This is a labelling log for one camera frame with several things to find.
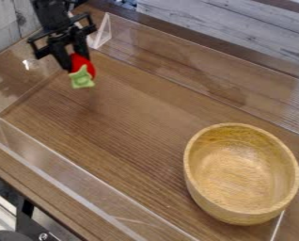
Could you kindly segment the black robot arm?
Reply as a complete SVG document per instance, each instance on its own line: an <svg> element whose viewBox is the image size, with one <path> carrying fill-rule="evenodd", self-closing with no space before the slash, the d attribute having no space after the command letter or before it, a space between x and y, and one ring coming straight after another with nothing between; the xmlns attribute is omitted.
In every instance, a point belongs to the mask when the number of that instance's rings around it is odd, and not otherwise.
<svg viewBox="0 0 299 241"><path fill-rule="evenodd" d="M89 12L68 15L75 0L31 0L42 30L28 37L36 59L52 55L62 69L72 70L72 58L67 46L90 59L87 37L97 32L97 24Z"/></svg>

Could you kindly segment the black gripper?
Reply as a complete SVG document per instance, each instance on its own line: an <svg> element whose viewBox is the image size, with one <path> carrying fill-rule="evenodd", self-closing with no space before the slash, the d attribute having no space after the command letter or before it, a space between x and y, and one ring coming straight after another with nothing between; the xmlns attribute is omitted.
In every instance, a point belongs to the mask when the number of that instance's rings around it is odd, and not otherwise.
<svg viewBox="0 0 299 241"><path fill-rule="evenodd" d="M34 56L40 59L52 55L63 70L72 69L72 61L66 47L71 44L75 52L90 59L87 36L80 30L71 34L74 24L68 14L59 16L47 15L43 17L43 28L28 38Z"/></svg>

